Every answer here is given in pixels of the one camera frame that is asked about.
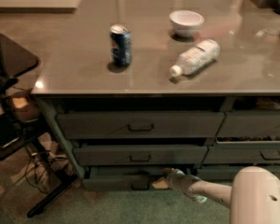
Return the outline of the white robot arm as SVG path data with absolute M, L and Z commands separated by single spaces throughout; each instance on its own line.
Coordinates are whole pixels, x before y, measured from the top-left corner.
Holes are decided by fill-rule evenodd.
M 241 169 L 231 186 L 165 168 L 152 187 L 177 190 L 197 203 L 221 204 L 230 210 L 230 224 L 280 224 L 280 179 L 258 166 Z

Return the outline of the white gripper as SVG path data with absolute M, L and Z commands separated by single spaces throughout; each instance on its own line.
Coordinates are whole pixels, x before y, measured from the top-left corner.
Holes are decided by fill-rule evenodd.
M 191 186 L 201 179 L 195 175 L 186 175 L 179 169 L 175 168 L 164 168 L 162 170 L 164 177 L 154 181 L 152 183 L 152 187 L 154 189 L 173 189 L 182 192 L 192 201 L 197 203 L 204 203 L 207 201 L 207 198 L 196 194 L 193 190 L 191 190 Z

